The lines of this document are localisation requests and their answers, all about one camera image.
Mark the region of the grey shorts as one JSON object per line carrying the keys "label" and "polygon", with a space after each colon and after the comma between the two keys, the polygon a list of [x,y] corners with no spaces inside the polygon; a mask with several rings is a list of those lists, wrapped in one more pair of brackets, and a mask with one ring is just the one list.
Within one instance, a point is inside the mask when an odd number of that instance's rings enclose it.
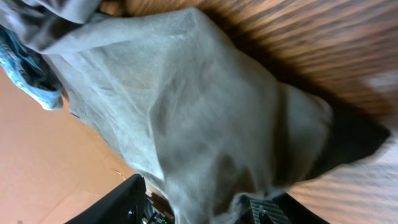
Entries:
{"label": "grey shorts", "polygon": [[177,223],[234,223],[309,174],[330,106],[279,82],[195,8],[109,17],[98,1],[2,1],[1,24],[48,61],[70,111],[161,191]]}

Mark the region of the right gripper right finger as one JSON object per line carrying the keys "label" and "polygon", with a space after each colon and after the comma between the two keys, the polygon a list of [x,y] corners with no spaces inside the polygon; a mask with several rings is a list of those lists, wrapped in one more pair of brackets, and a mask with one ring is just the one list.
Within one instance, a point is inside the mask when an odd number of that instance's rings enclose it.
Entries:
{"label": "right gripper right finger", "polygon": [[328,224],[289,194],[272,200],[242,196],[244,213],[242,223],[254,224]]}

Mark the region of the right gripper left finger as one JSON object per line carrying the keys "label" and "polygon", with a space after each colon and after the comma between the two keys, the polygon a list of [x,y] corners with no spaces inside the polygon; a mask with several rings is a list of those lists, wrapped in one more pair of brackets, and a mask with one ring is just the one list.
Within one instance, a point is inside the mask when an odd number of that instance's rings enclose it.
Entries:
{"label": "right gripper left finger", "polygon": [[66,224],[140,224],[145,197],[145,180],[134,174]]}

